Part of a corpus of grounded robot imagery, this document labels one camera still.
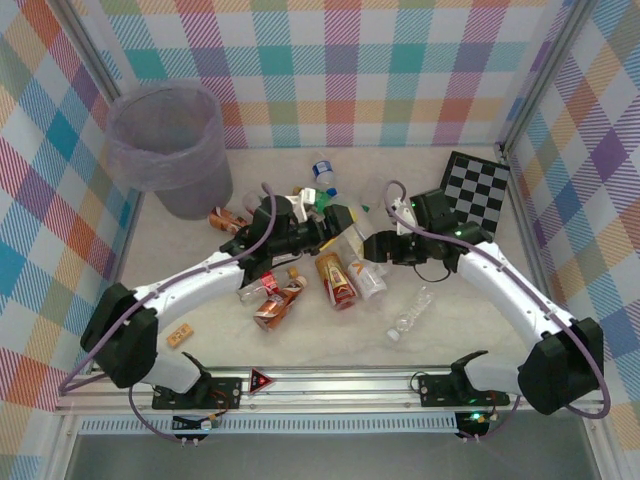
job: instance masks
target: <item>small brown bottle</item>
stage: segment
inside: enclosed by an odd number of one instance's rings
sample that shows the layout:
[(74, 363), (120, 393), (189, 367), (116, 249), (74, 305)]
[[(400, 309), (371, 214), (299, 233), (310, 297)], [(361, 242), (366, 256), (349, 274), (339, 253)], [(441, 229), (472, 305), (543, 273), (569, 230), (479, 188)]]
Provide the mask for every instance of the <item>small brown bottle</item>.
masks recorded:
[(306, 278), (292, 278), (282, 290), (269, 295), (267, 301), (253, 315), (253, 319), (263, 330), (267, 332), (273, 330), (289, 313), (295, 299), (306, 286)]

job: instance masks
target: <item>bottle label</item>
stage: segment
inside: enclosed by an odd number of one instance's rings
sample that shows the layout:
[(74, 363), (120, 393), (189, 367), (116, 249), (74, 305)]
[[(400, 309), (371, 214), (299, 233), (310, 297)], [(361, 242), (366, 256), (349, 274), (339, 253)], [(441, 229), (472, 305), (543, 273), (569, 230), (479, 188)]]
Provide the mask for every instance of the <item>bottle label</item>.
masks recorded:
[(333, 168), (331, 168), (331, 163), (329, 163), (329, 160), (320, 160), (313, 166), (313, 174), (316, 177), (324, 172), (333, 172)]
[(261, 276), (260, 282), (266, 290), (267, 295), (272, 295), (280, 291), (280, 288), (278, 288), (278, 282), (276, 282), (276, 277), (274, 277), (271, 272), (267, 272)]

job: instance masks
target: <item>red label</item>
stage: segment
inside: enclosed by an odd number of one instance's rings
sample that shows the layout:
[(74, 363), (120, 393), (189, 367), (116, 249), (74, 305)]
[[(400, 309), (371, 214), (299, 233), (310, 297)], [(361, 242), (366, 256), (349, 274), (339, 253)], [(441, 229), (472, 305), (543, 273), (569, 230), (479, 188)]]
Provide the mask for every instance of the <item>red label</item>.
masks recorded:
[(263, 276), (261, 276), (260, 281), (262, 282), (262, 286), (267, 291), (268, 295), (278, 293), (280, 291), (280, 289), (278, 288), (278, 283), (276, 282), (276, 278), (271, 274), (271, 272), (267, 272)]

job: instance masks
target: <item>gray trash bin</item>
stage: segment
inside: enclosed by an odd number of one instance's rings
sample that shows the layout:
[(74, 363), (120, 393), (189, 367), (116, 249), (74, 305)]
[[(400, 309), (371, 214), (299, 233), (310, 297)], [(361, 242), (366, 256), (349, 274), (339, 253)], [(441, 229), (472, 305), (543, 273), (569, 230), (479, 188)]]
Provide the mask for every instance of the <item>gray trash bin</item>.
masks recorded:
[(199, 84), (165, 82), (118, 98), (107, 142), (113, 177), (155, 192), (177, 217), (205, 218), (231, 198), (220, 102)]

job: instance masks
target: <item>white floor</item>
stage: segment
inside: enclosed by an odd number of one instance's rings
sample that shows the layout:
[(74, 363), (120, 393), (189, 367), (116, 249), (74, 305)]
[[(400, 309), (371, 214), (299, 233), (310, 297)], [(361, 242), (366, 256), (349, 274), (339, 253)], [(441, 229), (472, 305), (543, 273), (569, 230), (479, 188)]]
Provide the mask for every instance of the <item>white floor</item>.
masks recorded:
[[(493, 160), (490, 147), (456, 150)], [(311, 185), (316, 150), (234, 150), (228, 152), (235, 195), (231, 210), (242, 212), (242, 195), (267, 181), (276, 193), (289, 194), (295, 185)], [(323, 150), (336, 172), (338, 191), (358, 196), (368, 172), (403, 182), (409, 194), (435, 188), (451, 148), (350, 148)], [(230, 238), (206, 220), (189, 222), (168, 214), (155, 195), (145, 196), (122, 282), (129, 288), (164, 279), (208, 257)], [(505, 201), (496, 241), (511, 262), (529, 276), (511, 204)], [(334, 312), (307, 257), (296, 264), (309, 287), (280, 327), (263, 332), (253, 322), (259, 306), (243, 307), (237, 295), (212, 299), (161, 333), (158, 345), (169, 350), (166, 337), (182, 323), (195, 334), (182, 348), (205, 366), (377, 366), (441, 365), (478, 349), (522, 358), (519, 338), (480, 292), (452, 275), (434, 284), (435, 301), (409, 336), (393, 344), (385, 335), (394, 316), (415, 294), (421, 282), (408, 267), (394, 266), (385, 277), (389, 286), (378, 303), (359, 302)], [(444, 270), (437, 261), (420, 268), (427, 278)]]

